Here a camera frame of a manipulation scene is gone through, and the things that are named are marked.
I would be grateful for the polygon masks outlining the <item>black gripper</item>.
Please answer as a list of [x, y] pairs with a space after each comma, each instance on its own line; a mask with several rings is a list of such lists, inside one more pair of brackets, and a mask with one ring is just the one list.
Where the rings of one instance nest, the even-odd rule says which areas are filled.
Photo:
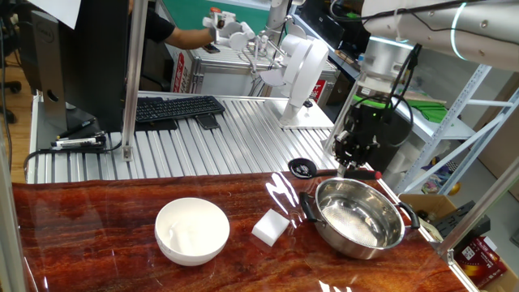
[[344, 167], [361, 167], [378, 148], [391, 148], [391, 121], [386, 109], [364, 104], [350, 107], [345, 131], [335, 136], [332, 146], [337, 162]]

